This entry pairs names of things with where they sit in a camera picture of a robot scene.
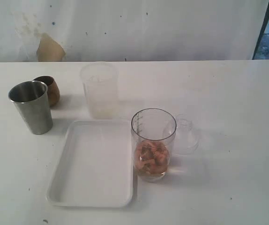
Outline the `clear plastic shaker cup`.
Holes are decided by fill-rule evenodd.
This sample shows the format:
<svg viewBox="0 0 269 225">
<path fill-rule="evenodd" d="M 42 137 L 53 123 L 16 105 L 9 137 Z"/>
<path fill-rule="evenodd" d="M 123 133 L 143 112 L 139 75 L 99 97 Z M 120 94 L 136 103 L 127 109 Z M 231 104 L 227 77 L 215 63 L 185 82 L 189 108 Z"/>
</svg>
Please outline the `clear plastic shaker cup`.
<svg viewBox="0 0 269 225">
<path fill-rule="evenodd" d="M 162 179 L 168 171 L 177 123 L 159 108 L 138 111 L 131 119 L 132 160 L 137 175 L 147 182 Z"/>
</svg>

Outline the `pile of brown cubes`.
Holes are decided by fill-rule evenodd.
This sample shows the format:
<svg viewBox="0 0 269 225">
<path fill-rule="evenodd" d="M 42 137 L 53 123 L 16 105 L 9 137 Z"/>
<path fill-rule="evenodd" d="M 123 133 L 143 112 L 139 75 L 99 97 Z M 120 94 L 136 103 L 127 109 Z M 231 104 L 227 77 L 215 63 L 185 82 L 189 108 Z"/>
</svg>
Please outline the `pile of brown cubes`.
<svg viewBox="0 0 269 225">
<path fill-rule="evenodd" d="M 143 140 L 134 150 L 134 167 L 140 176 L 159 177 L 168 170 L 170 155 L 160 141 Z"/>
</svg>

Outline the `clear domed shaker lid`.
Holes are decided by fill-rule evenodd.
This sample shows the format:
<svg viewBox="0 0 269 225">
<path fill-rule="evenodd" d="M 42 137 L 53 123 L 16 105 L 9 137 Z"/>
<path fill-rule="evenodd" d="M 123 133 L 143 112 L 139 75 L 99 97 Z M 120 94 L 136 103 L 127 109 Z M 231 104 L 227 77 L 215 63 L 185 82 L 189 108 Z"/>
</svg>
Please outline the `clear domed shaker lid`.
<svg viewBox="0 0 269 225">
<path fill-rule="evenodd" d="M 198 147 L 199 133 L 186 115 L 179 114 L 175 120 L 177 126 L 173 152 L 179 155 L 192 154 Z"/>
</svg>

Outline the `stainless steel cup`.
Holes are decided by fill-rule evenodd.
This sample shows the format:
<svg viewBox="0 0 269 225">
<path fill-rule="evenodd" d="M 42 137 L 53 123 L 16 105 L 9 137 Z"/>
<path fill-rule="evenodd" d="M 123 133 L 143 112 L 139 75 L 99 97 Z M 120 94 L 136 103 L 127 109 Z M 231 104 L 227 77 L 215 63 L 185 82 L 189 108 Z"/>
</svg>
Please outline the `stainless steel cup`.
<svg viewBox="0 0 269 225">
<path fill-rule="evenodd" d="M 31 133 L 42 135 L 53 127 L 49 106 L 48 87 L 40 81 L 26 81 L 14 86 L 8 93 Z"/>
</svg>

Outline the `translucent frosted plastic cup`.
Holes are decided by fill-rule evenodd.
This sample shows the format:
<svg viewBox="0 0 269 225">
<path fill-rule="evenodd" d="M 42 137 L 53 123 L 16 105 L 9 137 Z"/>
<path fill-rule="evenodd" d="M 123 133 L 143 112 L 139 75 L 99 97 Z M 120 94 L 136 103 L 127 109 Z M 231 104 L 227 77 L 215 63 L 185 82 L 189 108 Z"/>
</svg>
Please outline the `translucent frosted plastic cup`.
<svg viewBox="0 0 269 225">
<path fill-rule="evenodd" d="M 119 107 L 118 70 L 108 62 L 93 62 L 80 71 L 86 103 L 94 119 L 112 119 Z"/>
</svg>

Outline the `white rectangular plastic tray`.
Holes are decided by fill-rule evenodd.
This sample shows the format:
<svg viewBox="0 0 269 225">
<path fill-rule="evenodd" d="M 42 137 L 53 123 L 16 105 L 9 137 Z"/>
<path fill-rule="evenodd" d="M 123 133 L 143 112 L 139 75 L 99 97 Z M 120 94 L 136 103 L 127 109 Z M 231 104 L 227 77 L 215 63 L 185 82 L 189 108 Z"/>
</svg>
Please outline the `white rectangular plastic tray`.
<svg viewBox="0 0 269 225">
<path fill-rule="evenodd" d="M 130 123 L 72 122 L 46 193 L 48 202 L 60 207 L 122 208 L 132 196 Z"/>
</svg>

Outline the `black metal window post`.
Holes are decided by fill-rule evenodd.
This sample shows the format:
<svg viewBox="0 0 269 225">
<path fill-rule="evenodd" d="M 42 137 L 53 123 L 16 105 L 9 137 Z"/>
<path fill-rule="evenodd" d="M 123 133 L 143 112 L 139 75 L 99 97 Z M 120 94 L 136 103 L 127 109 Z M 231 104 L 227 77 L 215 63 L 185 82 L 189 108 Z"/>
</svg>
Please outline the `black metal window post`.
<svg viewBox="0 0 269 225">
<path fill-rule="evenodd" d="M 266 12 L 265 12 L 265 16 L 264 16 L 263 24 L 262 24 L 262 27 L 261 27 L 261 30 L 260 30 L 260 33 L 259 33 L 259 36 L 258 36 L 258 39 L 257 39 L 257 42 L 256 42 L 256 46 L 255 46 L 255 49 L 254 49 L 254 53 L 253 53 L 253 56 L 252 56 L 252 59 L 253 59 L 253 60 L 254 60 L 255 55 L 256 55 L 256 53 L 257 53 L 257 50 L 258 50 L 258 48 L 259 48 L 259 45 L 260 45 L 262 36 L 264 35 L 266 26 L 267 26 L 267 24 L 268 24 L 268 21 L 269 21 L 269 2 L 268 2 L 268 6 L 267 6 L 267 9 L 266 9 Z"/>
</svg>

